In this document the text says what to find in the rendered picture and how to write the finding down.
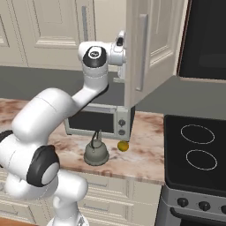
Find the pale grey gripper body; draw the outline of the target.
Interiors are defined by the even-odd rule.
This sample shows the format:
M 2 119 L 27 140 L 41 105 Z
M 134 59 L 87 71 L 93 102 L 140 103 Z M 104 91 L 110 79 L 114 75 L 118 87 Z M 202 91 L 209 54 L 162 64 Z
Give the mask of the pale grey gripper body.
M 123 64 L 122 66 L 119 66 L 117 69 L 117 76 L 113 79 L 116 83 L 124 83 L 125 82 L 125 71 L 126 71 L 126 65 Z

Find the yellow orange fruit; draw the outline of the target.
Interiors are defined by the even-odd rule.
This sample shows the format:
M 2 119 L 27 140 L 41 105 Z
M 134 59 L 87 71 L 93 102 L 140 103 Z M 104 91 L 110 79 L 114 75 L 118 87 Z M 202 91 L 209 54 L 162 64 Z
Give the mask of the yellow orange fruit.
M 119 141 L 119 142 L 117 143 L 117 148 L 118 148 L 120 151 L 125 152 L 125 151 L 127 151 L 128 148 L 129 148 L 129 143 L 128 143 L 127 141 L 121 140 L 121 141 Z

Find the cream open cabinet door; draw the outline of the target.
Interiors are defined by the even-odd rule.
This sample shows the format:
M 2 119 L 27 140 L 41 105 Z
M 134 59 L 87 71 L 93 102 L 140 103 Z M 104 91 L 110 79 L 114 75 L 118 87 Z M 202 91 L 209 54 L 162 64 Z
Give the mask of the cream open cabinet door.
M 124 105 L 130 108 L 176 74 L 188 0 L 126 0 Z M 148 15 L 145 76 L 137 91 L 139 15 Z

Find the black and silver stove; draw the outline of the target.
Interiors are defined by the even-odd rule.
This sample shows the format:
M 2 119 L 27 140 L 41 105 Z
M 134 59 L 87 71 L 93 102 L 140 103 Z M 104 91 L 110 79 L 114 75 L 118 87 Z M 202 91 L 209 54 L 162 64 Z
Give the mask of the black and silver stove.
M 164 128 L 164 176 L 154 226 L 213 226 L 176 218 L 170 208 L 226 222 L 226 120 L 166 115 Z M 188 199 L 186 207 L 177 204 Z M 210 204 L 208 211 L 199 207 Z

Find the silver toaster oven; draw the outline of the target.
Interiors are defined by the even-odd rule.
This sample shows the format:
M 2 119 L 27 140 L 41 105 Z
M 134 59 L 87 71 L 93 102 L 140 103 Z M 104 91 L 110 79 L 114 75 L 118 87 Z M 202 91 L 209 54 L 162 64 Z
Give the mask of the silver toaster oven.
M 103 138 L 129 141 L 134 116 L 134 107 L 89 103 L 76 115 L 66 118 L 64 127 L 68 135 L 91 136 L 102 131 Z M 120 119 L 125 121 L 124 126 L 118 124 Z M 125 135 L 119 135 L 119 130 L 125 130 Z

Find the grey kettle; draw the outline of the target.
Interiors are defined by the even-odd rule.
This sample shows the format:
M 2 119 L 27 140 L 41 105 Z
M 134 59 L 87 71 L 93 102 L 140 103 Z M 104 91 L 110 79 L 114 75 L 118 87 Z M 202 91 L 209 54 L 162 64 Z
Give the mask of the grey kettle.
M 102 142 L 102 131 L 95 131 L 91 141 L 87 144 L 84 161 L 91 166 L 101 166 L 109 160 L 109 152 Z

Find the cream wall cabinet door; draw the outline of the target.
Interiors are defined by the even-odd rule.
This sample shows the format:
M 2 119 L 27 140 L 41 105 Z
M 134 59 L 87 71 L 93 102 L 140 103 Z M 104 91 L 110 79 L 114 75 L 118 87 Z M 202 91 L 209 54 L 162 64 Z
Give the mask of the cream wall cabinet door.
M 94 0 L 12 0 L 19 34 L 31 68 L 81 69 L 84 41 L 81 7 L 87 8 L 88 40 L 95 36 Z
M 0 0 L 0 66 L 27 67 L 12 0 Z

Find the cream drawer front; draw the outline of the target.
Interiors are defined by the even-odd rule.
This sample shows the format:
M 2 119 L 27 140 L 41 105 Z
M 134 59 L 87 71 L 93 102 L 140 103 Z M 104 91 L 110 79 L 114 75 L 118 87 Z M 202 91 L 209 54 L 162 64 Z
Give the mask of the cream drawer front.
M 87 195 L 97 195 L 102 198 L 128 200 L 130 184 L 124 179 L 79 173 L 88 182 Z

